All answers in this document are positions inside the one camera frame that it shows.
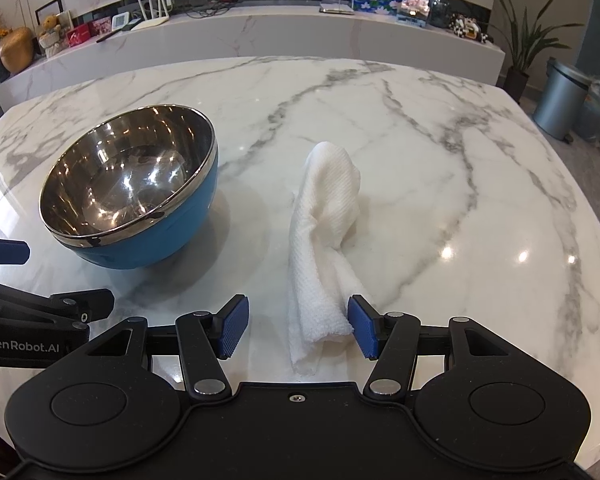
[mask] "bowl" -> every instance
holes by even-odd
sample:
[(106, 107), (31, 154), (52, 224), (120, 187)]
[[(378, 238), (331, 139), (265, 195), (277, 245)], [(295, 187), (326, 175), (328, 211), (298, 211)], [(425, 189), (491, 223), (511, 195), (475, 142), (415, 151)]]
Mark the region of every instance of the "bowl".
[(163, 260), (202, 225), (216, 192), (218, 145), (199, 111), (155, 105), (76, 140), (40, 194), (40, 216), (64, 246), (110, 269)]

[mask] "gray trash can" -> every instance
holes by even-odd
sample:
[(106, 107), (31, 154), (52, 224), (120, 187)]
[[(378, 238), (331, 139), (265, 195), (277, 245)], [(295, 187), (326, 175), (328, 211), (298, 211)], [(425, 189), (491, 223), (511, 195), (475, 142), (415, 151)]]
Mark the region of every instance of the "gray trash can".
[(592, 78), (553, 57), (547, 62), (546, 74), (549, 81), (542, 92), (533, 120), (546, 133), (562, 140), (569, 133), (582, 108)]

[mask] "towel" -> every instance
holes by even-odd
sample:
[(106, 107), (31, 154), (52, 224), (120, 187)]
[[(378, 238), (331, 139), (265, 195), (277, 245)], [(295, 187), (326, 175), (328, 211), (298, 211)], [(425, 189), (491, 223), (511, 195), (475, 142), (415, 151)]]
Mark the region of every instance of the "towel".
[(366, 292), (340, 246), (360, 207), (360, 172), (347, 152), (317, 144), (304, 164), (289, 229), (289, 353), (296, 372), (315, 374), (324, 341), (352, 333), (347, 302)]

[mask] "trash can lid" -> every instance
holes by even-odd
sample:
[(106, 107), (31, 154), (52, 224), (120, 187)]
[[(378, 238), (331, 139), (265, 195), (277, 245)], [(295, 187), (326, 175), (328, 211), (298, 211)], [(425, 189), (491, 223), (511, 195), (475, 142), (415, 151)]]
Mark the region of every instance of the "trash can lid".
[(579, 83), (580, 85), (584, 85), (588, 88), (593, 82), (593, 78), (591, 76), (586, 75), (584, 72), (581, 72), (572, 65), (554, 59), (553, 66), (558, 72), (571, 79), (574, 83)]

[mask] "table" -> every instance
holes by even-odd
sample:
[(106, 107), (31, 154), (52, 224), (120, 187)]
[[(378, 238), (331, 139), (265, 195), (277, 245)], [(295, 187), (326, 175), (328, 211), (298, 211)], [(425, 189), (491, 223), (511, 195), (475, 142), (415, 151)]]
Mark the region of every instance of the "table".
[(496, 84), (504, 52), (494, 44), (462, 40), (450, 30), (401, 25), (395, 16), (324, 14), (316, 5), (234, 7), (203, 20), (175, 16), (159, 27), (96, 38), (40, 59), (0, 83), (0, 106), (165, 62), (219, 57), (319, 56), (365, 59), (437, 70)]
[[(130, 108), (183, 104), (216, 127), (218, 192), (208, 221), (149, 269), (107, 270), (48, 234), (38, 195), (80, 134)], [(289, 219), (302, 165), (321, 140), (362, 174), (362, 214), (344, 243), (380, 312), (423, 324), (469, 316), (573, 381), (592, 408), (578, 456), (600, 457), (600, 224), (554, 150), (502, 90), (404, 66), (262, 57), (184, 62), (89, 81), (35, 98), (0, 119), (0, 237), (30, 260), (0, 282), (41, 295), (109, 287), (128, 316), (171, 324), (247, 294), (251, 321), (222, 366), (239, 381), (363, 383), (372, 364), (353, 342), (328, 345), (317, 374), (296, 375), (286, 348)], [(420, 360), (416, 384), (442, 371)], [(182, 378), (165, 358), (158, 372)], [(2, 411), (31, 370), (0, 368)]]

